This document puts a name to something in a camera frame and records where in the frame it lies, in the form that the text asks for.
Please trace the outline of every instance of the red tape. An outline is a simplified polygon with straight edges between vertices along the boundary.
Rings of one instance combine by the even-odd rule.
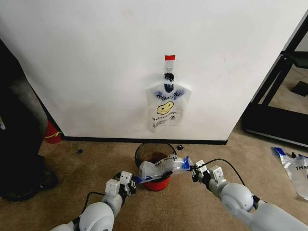
[[[165,61],[167,60],[175,60],[175,54],[174,55],[165,55]]]

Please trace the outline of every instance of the beige carpet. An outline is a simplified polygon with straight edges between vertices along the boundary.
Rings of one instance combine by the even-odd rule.
[[[62,141],[43,143],[40,154],[60,179],[58,187],[39,192],[29,201],[13,203],[0,200],[1,231],[48,231],[70,222],[81,212],[89,191],[103,192],[107,180],[117,171],[138,173],[134,163],[137,143],[103,143]],[[284,147],[287,152],[308,154],[296,146],[270,142],[244,133],[237,125],[227,145],[184,145],[180,156],[194,161],[213,158],[229,160],[242,175],[248,188],[263,200],[276,204],[308,224],[308,202],[300,199],[280,160],[271,147]],[[225,177],[239,182],[225,163]],[[93,196],[91,203],[100,200]],[[190,173],[172,177],[168,187],[150,192],[143,186],[126,200],[115,219],[114,231],[183,231],[183,230],[248,230],[229,215],[220,201],[199,183],[193,183]]]

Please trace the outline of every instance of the small black debris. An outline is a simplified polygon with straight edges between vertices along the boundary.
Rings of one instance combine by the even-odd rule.
[[[183,145],[181,145],[181,144],[177,146],[177,149],[178,149],[178,150],[182,150],[183,148],[184,148],[184,147],[183,147]]]

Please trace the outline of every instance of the trash can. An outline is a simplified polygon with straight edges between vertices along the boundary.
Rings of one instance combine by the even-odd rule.
[[[175,149],[168,143],[143,143],[135,152],[135,163],[137,168],[143,161],[149,161],[155,164],[168,157],[170,154],[177,154]],[[144,183],[144,186],[151,191],[159,191],[167,187],[170,177],[153,180]]]

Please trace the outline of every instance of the white wall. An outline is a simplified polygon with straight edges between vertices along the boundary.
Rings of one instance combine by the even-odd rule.
[[[15,0],[0,37],[66,136],[226,140],[307,0]],[[145,89],[176,54],[181,126],[146,130]]]

